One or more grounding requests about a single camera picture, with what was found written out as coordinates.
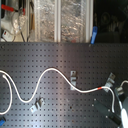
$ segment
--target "black pegboard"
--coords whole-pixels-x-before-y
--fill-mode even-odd
[[[34,92],[41,73],[55,67],[70,79],[70,71],[78,72],[77,87],[86,90],[103,86],[111,72],[116,84],[128,78],[127,44],[53,44],[0,43],[0,69],[14,79],[23,99]],[[45,105],[32,114],[29,108],[43,97]],[[3,128],[115,128],[116,125],[92,107],[96,98],[111,108],[111,94],[98,91],[80,94],[56,72],[43,76],[36,96],[29,104],[22,103],[13,88],[13,104],[5,115]],[[0,78],[0,111],[9,104],[9,88]]]

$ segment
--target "white cable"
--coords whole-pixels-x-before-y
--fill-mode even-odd
[[[41,76],[39,77],[39,80],[38,80],[38,82],[37,82],[37,85],[36,85],[36,88],[35,88],[35,91],[34,91],[32,97],[31,97],[29,100],[27,100],[27,101],[21,99],[21,97],[20,97],[20,95],[19,95],[19,92],[18,92],[18,90],[17,90],[17,87],[16,87],[16,85],[15,85],[13,79],[11,78],[11,76],[10,76],[8,73],[6,73],[6,72],[4,72],[4,71],[2,71],[2,70],[0,70],[0,73],[3,73],[4,75],[6,75],[6,76],[10,79],[10,81],[12,82],[12,84],[13,84],[15,90],[16,90],[17,96],[18,96],[18,98],[20,99],[20,101],[23,102],[23,103],[29,103],[29,102],[32,101],[32,99],[34,98],[34,96],[35,96],[35,94],[36,94],[36,92],[37,92],[37,89],[38,89],[38,86],[39,86],[39,84],[40,84],[40,81],[41,81],[42,76],[43,76],[46,72],[48,72],[48,71],[56,71],[56,72],[58,72],[58,73],[67,81],[67,83],[68,83],[72,88],[74,88],[76,91],[78,91],[78,92],[80,92],[80,93],[90,93],[90,92],[94,92],[94,91],[97,91],[97,90],[101,90],[101,89],[103,89],[103,88],[109,89],[109,90],[111,91],[111,93],[112,93],[112,96],[113,96],[112,111],[114,112],[115,96],[114,96],[113,91],[112,91],[109,87],[103,86],[103,87],[100,87],[100,88],[95,88],[95,89],[91,89],[91,90],[87,90],[87,91],[79,90],[79,89],[77,89],[76,87],[74,87],[74,86],[70,83],[70,81],[69,81],[59,70],[57,70],[57,69],[55,69],[55,68],[46,69],[46,70],[41,74]]]
[[[127,80],[123,81],[120,86],[123,87],[123,85],[124,85],[125,83],[128,84],[128,81],[127,81]]]
[[[106,87],[106,86],[103,86],[102,89],[108,89],[112,93],[112,97],[113,97],[113,100],[112,100],[112,112],[115,113],[115,110],[114,110],[114,104],[115,104],[115,95],[114,95],[114,92],[112,91],[111,88]]]
[[[10,84],[9,80],[7,79],[7,77],[5,75],[3,75],[3,78],[7,81],[8,85],[9,85],[9,90],[10,90],[10,103],[9,103],[8,109],[5,112],[0,112],[0,115],[6,114],[10,110],[11,105],[12,105],[12,88],[11,88],[11,84]]]

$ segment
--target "black surface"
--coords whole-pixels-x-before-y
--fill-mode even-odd
[[[70,71],[77,71],[77,88],[87,90],[103,86],[113,72],[115,85],[128,78],[127,44],[54,44],[54,43],[0,43],[0,69],[14,79],[23,99],[32,96],[41,73],[55,67],[70,79]],[[13,88],[13,104],[5,115],[3,128],[115,128],[92,107],[96,98],[111,109],[111,93],[97,91],[80,94],[56,72],[42,78],[37,94],[29,104],[22,103]],[[36,98],[43,97],[45,105],[32,114],[29,108]],[[0,77],[0,111],[9,104],[7,83]]]

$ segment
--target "metal clip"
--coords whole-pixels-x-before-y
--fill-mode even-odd
[[[114,81],[115,77],[116,77],[116,76],[115,76],[113,73],[111,73],[111,74],[109,75],[109,77],[108,77],[108,80],[107,80],[105,86],[106,86],[106,87],[109,87],[109,88],[113,87],[113,84],[115,83],[115,81]]]
[[[31,112],[32,112],[32,113],[35,113],[36,111],[38,111],[38,110],[42,107],[43,104],[44,104],[44,99],[41,98],[40,100],[38,100],[38,101],[35,103],[35,105],[33,105],[33,106],[30,108]]]
[[[76,87],[76,71],[71,71],[70,73],[70,81]]]

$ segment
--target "blue object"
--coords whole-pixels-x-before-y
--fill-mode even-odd
[[[0,126],[2,126],[4,123],[5,123],[4,119],[0,120]]]
[[[93,31],[92,31],[92,39],[91,39],[91,44],[95,43],[95,39],[97,36],[97,32],[98,32],[98,27],[94,26],[93,27]]]

